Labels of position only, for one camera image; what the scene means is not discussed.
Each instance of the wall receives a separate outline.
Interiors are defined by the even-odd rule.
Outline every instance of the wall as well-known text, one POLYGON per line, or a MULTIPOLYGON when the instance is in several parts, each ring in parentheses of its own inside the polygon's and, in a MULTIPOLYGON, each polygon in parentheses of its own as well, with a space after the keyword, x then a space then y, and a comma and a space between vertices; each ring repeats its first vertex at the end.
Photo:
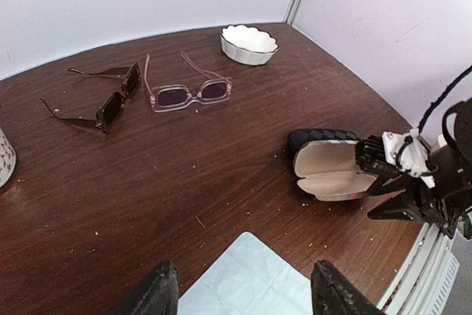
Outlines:
POLYGON ((290 0, 0 0, 0 79, 105 44, 282 21, 290 0))
MULTIPOLYGON (((472 64, 472 0, 303 0, 294 26, 338 58, 412 125, 472 64)), ((457 86, 428 121, 440 132, 444 111, 472 94, 457 86)))

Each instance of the wood surface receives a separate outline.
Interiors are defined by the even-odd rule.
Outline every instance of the wood surface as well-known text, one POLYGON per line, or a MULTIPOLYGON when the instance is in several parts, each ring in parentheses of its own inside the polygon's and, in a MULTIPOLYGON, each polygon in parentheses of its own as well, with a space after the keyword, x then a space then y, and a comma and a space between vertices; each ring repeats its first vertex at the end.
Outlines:
POLYGON ((104 46, 0 82, 0 126, 19 158, 0 190, 0 314, 104 314, 165 259, 176 262, 184 293, 245 231, 307 277, 330 260, 370 300, 382 295, 419 226, 368 219, 381 198, 302 199, 285 142, 296 128, 367 136, 409 126, 296 30, 260 28, 280 45, 266 66, 228 59, 212 28, 104 46), (120 82, 67 68, 137 60, 143 70, 147 52, 151 84, 197 88, 204 79, 181 50, 232 77, 229 102, 157 114, 142 85, 102 136, 52 119, 39 100, 94 118, 120 82))

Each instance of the scalloped bowl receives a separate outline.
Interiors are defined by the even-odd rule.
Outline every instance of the scalloped bowl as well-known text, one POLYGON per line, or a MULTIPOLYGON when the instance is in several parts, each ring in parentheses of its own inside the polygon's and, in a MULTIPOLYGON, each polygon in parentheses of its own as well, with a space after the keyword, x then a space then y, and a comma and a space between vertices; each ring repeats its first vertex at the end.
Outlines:
POLYGON ((279 49, 277 40, 256 27, 230 25, 221 30, 221 49, 235 62, 261 66, 279 49))

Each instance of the pink translucent sunglasses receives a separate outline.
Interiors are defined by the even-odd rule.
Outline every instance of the pink translucent sunglasses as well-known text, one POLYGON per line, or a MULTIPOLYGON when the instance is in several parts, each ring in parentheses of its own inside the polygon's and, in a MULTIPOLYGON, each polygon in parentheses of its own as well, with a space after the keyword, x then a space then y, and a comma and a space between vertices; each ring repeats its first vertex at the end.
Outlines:
POLYGON ((150 60, 148 53, 145 64, 144 82, 149 94, 150 107, 154 112, 181 110, 192 103, 210 105, 212 103, 222 103, 223 101, 229 100, 232 86, 232 81, 229 77, 222 77, 218 73, 199 68, 185 52, 180 52, 180 55, 194 70, 208 78, 208 80, 200 86, 196 96, 192 95, 186 85, 181 84, 160 85, 151 88, 148 83, 148 67, 150 60))

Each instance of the light blue cloth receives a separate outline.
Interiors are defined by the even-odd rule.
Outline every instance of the light blue cloth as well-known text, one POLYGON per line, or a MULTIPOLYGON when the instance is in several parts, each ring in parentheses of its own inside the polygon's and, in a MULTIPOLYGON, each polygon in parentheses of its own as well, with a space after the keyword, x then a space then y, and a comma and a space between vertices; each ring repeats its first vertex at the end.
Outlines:
POLYGON ((178 315, 311 315, 310 280, 244 232, 178 301, 178 315))

